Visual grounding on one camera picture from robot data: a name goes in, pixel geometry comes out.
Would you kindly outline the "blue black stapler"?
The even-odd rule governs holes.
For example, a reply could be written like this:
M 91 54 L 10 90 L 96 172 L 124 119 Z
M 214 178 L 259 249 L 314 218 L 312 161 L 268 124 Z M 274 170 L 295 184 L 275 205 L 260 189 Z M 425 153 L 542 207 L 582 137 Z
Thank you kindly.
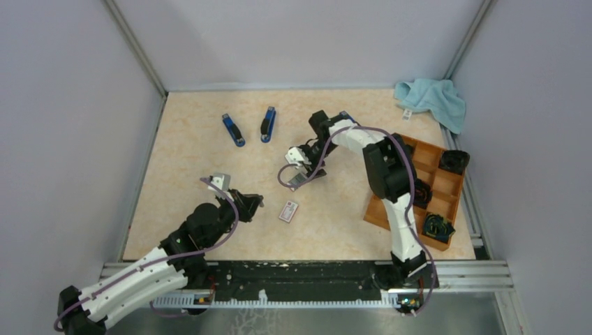
M 269 106 L 260 125 L 260 140 L 268 143 L 272 138 L 274 122 L 276 118 L 276 108 Z
M 227 129 L 229 135 L 232 138 L 232 141 L 235 143 L 237 147 L 243 147 L 246 144 L 244 137 L 239 129 L 239 127 L 234 123 L 232 118 L 229 114 L 224 114 L 222 116 L 223 125 Z

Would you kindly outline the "silver staple strip box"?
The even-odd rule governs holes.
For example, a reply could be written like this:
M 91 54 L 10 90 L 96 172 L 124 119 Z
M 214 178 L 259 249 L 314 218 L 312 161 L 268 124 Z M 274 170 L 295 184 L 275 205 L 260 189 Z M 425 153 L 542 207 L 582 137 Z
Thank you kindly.
M 295 175 L 288 181 L 289 189 L 296 191 L 307 179 L 308 177 L 305 174 L 299 173 Z

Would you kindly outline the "red white staple box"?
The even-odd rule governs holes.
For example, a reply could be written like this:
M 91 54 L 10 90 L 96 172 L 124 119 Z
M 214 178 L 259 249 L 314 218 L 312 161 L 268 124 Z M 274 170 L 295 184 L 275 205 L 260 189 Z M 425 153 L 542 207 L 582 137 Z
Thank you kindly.
M 298 208 L 299 205 L 296 202 L 287 201 L 279 214 L 279 220 L 285 223 L 290 223 L 293 220 Z

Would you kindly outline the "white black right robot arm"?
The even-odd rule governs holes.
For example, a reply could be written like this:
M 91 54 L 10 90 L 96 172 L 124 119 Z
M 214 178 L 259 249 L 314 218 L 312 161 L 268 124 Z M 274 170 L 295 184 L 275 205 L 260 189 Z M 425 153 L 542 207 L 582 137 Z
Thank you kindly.
M 403 288 L 412 287 L 427 259 L 413 214 L 416 170 L 402 137 L 361 126 L 344 114 L 328 117 L 322 110 L 311 115 L 309 125 L 316 141 L 291 148 L 287 160 L 304 168 L 311 181 L 324 167 L 326 155 L 337 147 L 363 157 L 370 189 L 387 213 L 394 281 Z

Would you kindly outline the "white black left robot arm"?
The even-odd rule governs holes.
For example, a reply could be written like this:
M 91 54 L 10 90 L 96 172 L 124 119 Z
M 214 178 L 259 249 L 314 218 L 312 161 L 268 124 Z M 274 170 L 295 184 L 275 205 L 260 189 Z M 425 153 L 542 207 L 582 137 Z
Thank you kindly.
M 158 246 L 116 274 L 89 287 L 73 285 L 59 294 L 53 327 L 63 334 L 106 334 L 130 313 L 169 292 L 204 287 L 205 254 L 224 244 L 238 223 L 252 221 L 263 206 L 259 194 L 236 189 L 199 204 Z

